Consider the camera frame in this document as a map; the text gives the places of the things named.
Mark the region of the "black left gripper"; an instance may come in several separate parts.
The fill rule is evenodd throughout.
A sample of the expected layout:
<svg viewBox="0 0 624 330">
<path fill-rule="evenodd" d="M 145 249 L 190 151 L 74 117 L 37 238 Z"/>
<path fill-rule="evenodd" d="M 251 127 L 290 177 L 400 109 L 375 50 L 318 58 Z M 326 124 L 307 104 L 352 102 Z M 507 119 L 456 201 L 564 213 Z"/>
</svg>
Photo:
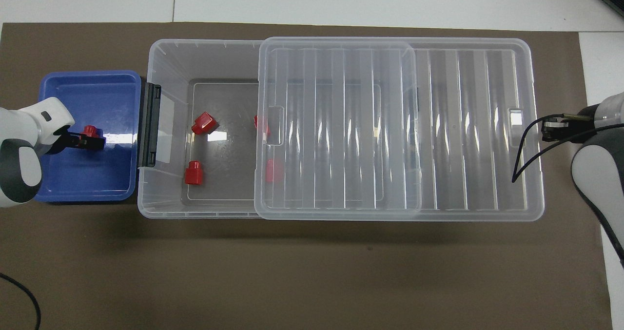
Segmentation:
<svg viewBox="0 0 624 330">
<path fill-rule="evenodd" d="M 65 148 L 99 152 L 105 147 L 104 137 L 92 137 L 83 133 L 70 132 L 70 127 L 70 125 L 65 125 L 54 132 L 55 135 L 58 135 L 58 139 L 49 148 L 48 155 L 56 155 Z"/>
</svg>

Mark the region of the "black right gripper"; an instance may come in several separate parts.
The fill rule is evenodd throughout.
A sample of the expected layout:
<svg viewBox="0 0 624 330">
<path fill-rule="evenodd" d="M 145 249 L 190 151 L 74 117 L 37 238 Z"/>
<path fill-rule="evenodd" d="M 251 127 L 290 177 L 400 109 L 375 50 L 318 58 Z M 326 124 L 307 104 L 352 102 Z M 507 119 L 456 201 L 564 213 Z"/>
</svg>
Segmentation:
<svg viewBox="0 0 624 330">
<path fill-rule="evenodd" d="M 568 141 L 582 144 L 597 135 L 595 115 L 563 113 L 562 121 L 557 117 L 548 117 L 542 121 L 542 141 Z"/>
</svg>

